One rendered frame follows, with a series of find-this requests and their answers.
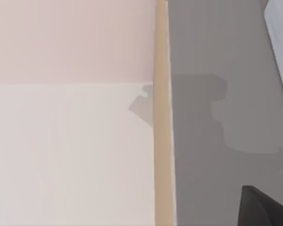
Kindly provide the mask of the shallow salmon-coloured box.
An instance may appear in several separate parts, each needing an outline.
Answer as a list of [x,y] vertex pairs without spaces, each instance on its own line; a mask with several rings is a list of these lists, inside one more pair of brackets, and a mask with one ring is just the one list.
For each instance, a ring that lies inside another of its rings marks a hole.
[[177,226],[167,0],[0,0],[0,226]]

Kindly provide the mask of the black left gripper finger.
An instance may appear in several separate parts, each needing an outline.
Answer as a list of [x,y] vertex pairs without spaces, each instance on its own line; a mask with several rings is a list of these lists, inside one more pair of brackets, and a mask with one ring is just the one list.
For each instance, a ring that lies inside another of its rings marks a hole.
[[243,186],[237,226],[283,226],[283,205],[254,186]]

